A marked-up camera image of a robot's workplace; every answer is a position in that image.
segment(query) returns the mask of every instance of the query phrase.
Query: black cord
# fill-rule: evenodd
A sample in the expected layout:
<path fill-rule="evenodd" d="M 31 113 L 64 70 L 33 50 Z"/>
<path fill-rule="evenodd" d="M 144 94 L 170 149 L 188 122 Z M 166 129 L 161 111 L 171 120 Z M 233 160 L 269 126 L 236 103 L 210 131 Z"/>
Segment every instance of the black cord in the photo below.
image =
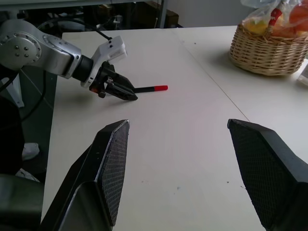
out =
<path fill-rule="evenodd" d="M 132 15 L 135 13 L 136 9 L 137 9 L 137 3 L 135 3 L 135 7 L 134 7 L 134 9 L 132 10 L 132 12 L 130 13 L 130 16 L 132 16 Z"/>
<path fill-rule="evenodd" d="M 92 8 L 92 12 L 93 12 L 93 16 L 94 16 L 94 19 L 96 21 L 96 25 L 100 24 L 100 21 L 98 20 L 98 17 L 97 17 L 97 12 L 96 10 L 94 9 L 94 6 L 91 6 Z"/>
<path fill-rule="evenodd" d="M 21 119 L 21 122 L 28 119 L 32 115 L 32 113 L 34 113 L 34 111 L 39 107 L 41 102 L 44 100 L 45 94 L 46 94 L 46 76 L 47 76 L 46 71 L 43 71 L 43 92 L 42 92 L 42 95 L 41 95 L 40 99 L 38 100 L 38 102 L 35 104 L 35 106 L 31 109 L 31 111 L 25 117 L 23 117 Z"/>
<path fill-rule="evenodd" d="M 9 78 L 9 80 L 3 85 L 0 87 L 0 92 L 2 92 L 4 89 L 6 89 L 13 81 L 14 79 L 16 78 L 17 75 L 15 75 L 14 77 L 12 78 Z"/>
<path fill-rule="evenodd" d="M 59 18 L 61 18 L 61 16 L 58 15 L 58 14 L 56 14 L 56 13 L 51 13 L 51 14 L 52 14 L 52 18 L 51 18 L 51 19 L 56 18 L 56 16 L 58 16 Z M 59 30 L 59 32 L 60 32 L 60 35 L 62 36 L 63 32 L 62 32 L 62 30 L 61 30 L 61 27 L 59 26 L 58 23 L 56 23 L 56 26 L 57 26 L 57 28 L 58 28 L 58 30 Z"/>
<path fill-rule="evenodd" d="M 107 23 L 109 23 L 114 18 L 115 18 L 115 16 L 110 17 L 107 22 L 104 22 L 104 24 L 102 24 L 102 26 L 106 25 Z"/>
<path fill-rule="evenodd" d="M 0 131 L 7 130 L 9 128 L 17 126 L 18 124 L 20 124 L 20 123 L 24 122 L 26 119 L 28 119 L 35 112 L 35 110 L 39 107 L 39 105 L 42 103 L 42 101 L 45 98 L 45 94 L 46 94 L 46 75 L 47 75 L 47 73 L 46 73 L 46 71 L 44 71 L 43 72 L 43 93 L 42 93 L 40 99 L 38 100 L 38 102 L 35 104 L 35 106 L 31 109 L 31 111 L 25 117 L 20 119 L 20 121 L 17 121 L 14 124 L 9 124 L 9 125 L 7 125 L 7 126 L 5 126 L 3 128 L 0 128 Z"/>
<path fill-rule="evenodd" d="M 156 4 L 156 21 L 155 21 L 155 27 L 154 28 L 157 28 L 157 24 L 158 24 L 158 19 L 159 19 L 159 3 L 158 3 L 158 0 L 157 0 L 157 4 Z"/>
<path fill-rule="evenodd" d="M 96 31 L 96 32 L 99 33 L 101 36 L 103 36 L 105 39 L 107 39 L 107 40 L 112 40 L 112 37 L 109 37 L 109 36 L 105 35 L 105 34 L 102 33 L 101 31 L 99 31 L 96 27 L 91 26 L 90 24 L 87 24 L 87 23 L 84 23 L 84 22 L 75 20 L 75 19 L 71 19 L 71 18 L 55 18 L 55 19 L 51 19 L 51 20 L 48 20 L 48 21 L 42 23 L 41 25 L 39 25 L 39 26 L 38 26 L 38 29 L 41 29 L 43 26 L 45 26 L 45 25 L 47 25 L 47 24 L 50 24 L 50 23 L 57 23 L 57 22 L 61 22 L 61 21 L 74 22 L 74 23 L 78 23 L 78 24 L 84 25 L 84 26 L 86 26 L 86 27 L 88 27 L 88 28 L 91 28 L 93 31 Z"/>

